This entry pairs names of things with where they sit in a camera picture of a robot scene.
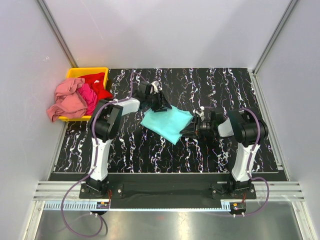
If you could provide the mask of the left aluminium frame post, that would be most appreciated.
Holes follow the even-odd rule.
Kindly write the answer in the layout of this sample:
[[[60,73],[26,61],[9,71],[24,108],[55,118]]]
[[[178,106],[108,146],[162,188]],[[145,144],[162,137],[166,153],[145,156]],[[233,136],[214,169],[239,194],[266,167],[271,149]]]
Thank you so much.
[[[79,66],[78,66],[73,54],[71,53],[71,50],[70,50],[67,42],[65,41],[46,1],[45,0],[36,0],[35,2],[37,3],[40,11],[42,12],[49,28],[51,29],[53,35],[55,36],[61,50],[63,51],[66,59],[68,60],[70,66],[72,68],[78,68]]]

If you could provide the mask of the salmon pink t-shirt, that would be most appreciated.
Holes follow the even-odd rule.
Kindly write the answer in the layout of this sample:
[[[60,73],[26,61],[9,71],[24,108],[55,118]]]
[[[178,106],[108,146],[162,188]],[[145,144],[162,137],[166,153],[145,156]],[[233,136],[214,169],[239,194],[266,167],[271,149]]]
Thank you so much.
[[[56,87],[55,104],[46,110],[51,122],[55,122],[59,117],[77,119],[85,115],[88,106],[78,92],[84,83],[84,78],[66,78]]]

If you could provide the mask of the yellow plastic bin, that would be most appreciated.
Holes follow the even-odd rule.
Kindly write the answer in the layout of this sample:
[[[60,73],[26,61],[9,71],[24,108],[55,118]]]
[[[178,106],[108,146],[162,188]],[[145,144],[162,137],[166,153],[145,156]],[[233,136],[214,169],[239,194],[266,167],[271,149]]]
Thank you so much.
[[[86,75],[93,75],[93,74],[99,74],[104,73],[103,78],[103,88],[106,88],[107,82],[108,82],[108,73],[109,69],[107,67],[79,67],[79,68],[70,68],[66,78],[78,78],[81,76]],[[89,121],[91,118],[91,115],[84,115],[81,118],[68,118],[65,116],[59,116],[58,119],[62,122],[78,122],[78,121]]]

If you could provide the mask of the aluminium frame post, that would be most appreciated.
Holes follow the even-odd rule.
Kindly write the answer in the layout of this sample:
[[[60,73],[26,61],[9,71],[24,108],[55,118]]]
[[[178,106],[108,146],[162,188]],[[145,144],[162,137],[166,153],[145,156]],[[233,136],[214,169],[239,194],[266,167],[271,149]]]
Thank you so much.
[[[285,28],[287,22],[289,21],[291,15],[293,14],[295,8],[297,7],[299,0],[290,0],[284,13],[282,14],[275,30],[273,31],[266,47],[264,48],[260,58],[258,59],[255,67],[252,69],[252,73],[257,75],[259,70],[261,69],[263,63],[267,59],[269,53],[271,52],[273,46],[275,45],[277,39],[279,38],[280,34],[282,33],[283,29]]]
[[[46,1],[45,0],[36,0],[35,2],[37,3],[40,11],[42,12],[49,28],[51,29],[53,35],[55,36],[61,50],[63,51],[66,59],[68,60],[70,66],[72,68],[78,68],[79,66],[78,66],[73,54],[71,53],[71,50],[70,50],[67,42],[65,41]]]

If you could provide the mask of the right aluminium frame post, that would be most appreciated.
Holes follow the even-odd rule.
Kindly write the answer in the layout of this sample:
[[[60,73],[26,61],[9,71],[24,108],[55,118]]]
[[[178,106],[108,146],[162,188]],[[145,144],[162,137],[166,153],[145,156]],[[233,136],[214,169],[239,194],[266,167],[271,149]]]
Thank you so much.
[[[252,69],[252,73],[257,75],[259,70],[261,69],[263,63],[267,59],[269,53],[271,52],[273,46],[275,45],[277,39],[279,38],[280,34],[282,33],[283,29],[285,28],[287,22],[289,21],[291,15],[293,14],[295,8],[297,7],[299,0],[290,0],[284,13],[282,14],[275,30],[273,31],[266,47],[264,48],[260,58],[258,59],[255,67]]]

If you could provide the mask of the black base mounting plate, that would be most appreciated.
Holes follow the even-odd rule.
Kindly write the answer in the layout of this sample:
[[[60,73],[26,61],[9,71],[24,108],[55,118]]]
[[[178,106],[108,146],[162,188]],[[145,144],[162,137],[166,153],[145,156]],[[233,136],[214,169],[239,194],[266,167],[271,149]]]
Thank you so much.
[[[228,173],[111,173],[108,176],[110,194],[101,198],[80,197],[82,174],[54,173],[46,183],[41,183],[37,191],[43,191],[47,199],[69,201],[110,200],[124,203],[178,203],[203,204],[208,206],[213,201],[269,202],[287,201],[289,199],[287,182],[283,173],[257,173],[264,177],[253,181],[254,193],[242,198],[230,196],[213,196],[212,184],[225,184]]]

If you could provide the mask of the teal t-shirt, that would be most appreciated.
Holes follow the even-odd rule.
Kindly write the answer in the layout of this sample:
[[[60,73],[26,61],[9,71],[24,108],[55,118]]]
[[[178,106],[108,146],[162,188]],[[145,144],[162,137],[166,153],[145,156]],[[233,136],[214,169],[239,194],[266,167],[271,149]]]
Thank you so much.
[[[192,119],[193,116],[189,111],[171,106],[171,109],[163,112],[147,110],[140,124],[176,145],[182,137],[180,131],[188,126]]]

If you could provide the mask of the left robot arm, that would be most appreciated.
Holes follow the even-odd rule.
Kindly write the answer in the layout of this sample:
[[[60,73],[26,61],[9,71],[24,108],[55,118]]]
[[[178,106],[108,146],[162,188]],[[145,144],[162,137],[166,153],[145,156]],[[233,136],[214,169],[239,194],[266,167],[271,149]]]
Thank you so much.
[[[123,116],[146,108],[156,113],[172,109],[158,81],[142,82],[131,96],[124,99],[98,102],[88,123],[92,135],[92,157],[88,176],[81,181],[81,198],[102,198],[111,193],[108,163],[112,141],[118,134]]]

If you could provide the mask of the magenta t-shirt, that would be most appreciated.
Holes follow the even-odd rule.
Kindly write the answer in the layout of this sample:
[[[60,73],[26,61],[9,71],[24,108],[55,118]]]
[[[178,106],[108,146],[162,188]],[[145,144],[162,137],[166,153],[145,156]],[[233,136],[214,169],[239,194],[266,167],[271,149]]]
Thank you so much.
[[[82,87],[78,88],[77,91],[85,101],[87,105],[87,110],[85,115],[91,116],[97,106],[98,103],[98,96],[94,92],[94,90],[89,86],[89,84],[84,83]]]

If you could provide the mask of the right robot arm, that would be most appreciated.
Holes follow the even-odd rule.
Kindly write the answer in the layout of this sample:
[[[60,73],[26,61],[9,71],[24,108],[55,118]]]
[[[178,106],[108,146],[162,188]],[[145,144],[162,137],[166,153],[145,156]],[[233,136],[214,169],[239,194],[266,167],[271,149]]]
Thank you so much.
[[[237,152],[234,166],[226,183],[211,185],[214,197],[245,198],[255,192],[252,177],[254,158],[261,141],[268,137],[267,124],[258,119],[251,108],[231,110],[224,113],[210,108],[210,118],[205,117],[205,107],[195,111],[191,122],[180,131],[186,138],[201,139],[213,137],[217,140],[234,137]]]

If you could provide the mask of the red t-shirt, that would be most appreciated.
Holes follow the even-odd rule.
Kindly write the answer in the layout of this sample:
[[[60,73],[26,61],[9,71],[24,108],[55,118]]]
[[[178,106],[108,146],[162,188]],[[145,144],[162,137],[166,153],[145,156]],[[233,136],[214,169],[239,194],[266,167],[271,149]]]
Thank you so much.
[[[83,78],[85,80],[85,83],[88,84],[89,87],[97,95],[97,101],[100,101],[102,99],[108,99],[108,100],[113,99],[113,95],[105,89],[105,85],[104,85],[105,73],[104,72],[100,72],[96,74],[87,74],[87,75],[80,76],[80,78]]]

